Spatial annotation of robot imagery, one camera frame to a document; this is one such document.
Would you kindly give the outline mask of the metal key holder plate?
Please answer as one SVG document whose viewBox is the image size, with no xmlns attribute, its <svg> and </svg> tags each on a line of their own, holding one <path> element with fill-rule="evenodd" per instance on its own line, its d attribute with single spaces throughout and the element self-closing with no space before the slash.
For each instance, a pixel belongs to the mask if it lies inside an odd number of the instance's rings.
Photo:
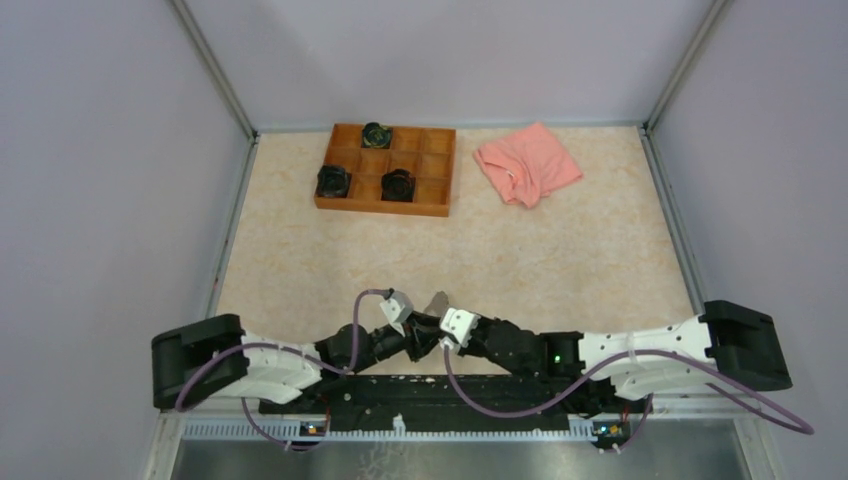
<svg viewBox="0 0 848 480">
<path fill-rule="evenodd" d="M 429 316 L 442 318 L 450 307 L 449 297 L 446 292 L 438 291 L 431 298 L 429 304 L 425 307 L 424 313 Z"/>
</svg>

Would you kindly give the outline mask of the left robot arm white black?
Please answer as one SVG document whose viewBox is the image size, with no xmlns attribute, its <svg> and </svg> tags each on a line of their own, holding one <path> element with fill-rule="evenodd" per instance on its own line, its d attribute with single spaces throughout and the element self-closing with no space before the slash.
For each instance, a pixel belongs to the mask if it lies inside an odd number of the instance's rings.
<svg viewBox="0 0 848 480">
<path fill-rule="evenodd" d="M 413 312 L 398 325 L 367 331 L 349 323 L 323 340 L 295 344 L 254 335 L 235 314 L 208 318 L 152 339 L 152 402 L 186 411 L 209 398 L 249 398 L 308 413 L 338 379 L 399 353 L 413 362 L 427 356 L 443 334 L 439 323 Z"/>
</svg>

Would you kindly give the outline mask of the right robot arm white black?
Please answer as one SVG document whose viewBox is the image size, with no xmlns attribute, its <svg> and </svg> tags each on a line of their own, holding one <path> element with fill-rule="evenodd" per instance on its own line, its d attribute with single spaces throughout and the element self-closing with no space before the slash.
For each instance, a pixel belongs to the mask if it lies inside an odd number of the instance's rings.
<svg viewBox="0 0 848 480">
<path fill-rule="evenodd" d="M 715 382 L 757 392 L 793 385 L 772 317 L 726 300 L 708 301 L 701 314 L 678 323 L 619 333 L 534 333 L 508 320 L 461 315 L 461 329 L 443 328 L 446 347 L 515 376 L 587 376 L 587 400 L 600 412 Z"/>
</svg>

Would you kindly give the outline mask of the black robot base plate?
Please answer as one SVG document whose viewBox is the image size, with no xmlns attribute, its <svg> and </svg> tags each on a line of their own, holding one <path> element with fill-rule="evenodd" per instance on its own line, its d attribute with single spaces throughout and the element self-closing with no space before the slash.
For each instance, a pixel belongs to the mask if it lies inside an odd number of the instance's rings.
<svg viewBox="0 0 848 480">
<path fill-rule="evenodd" d="M 262 400 L 259 413 L 328 416 L 330 430 L 345 432 L 388 430 L 396 416 L 418 432 L 514 432 L 566 430 L 573 420 L 600 414 L 633 416 L 644 412 L 645 406 L 645 400 L 615 396 L 608 380 L 588 381 L 542 413 L 496 419 L 464 402 L 445 375 L 362 375 L 322 381 L 287 404 Z"/>
</svg>

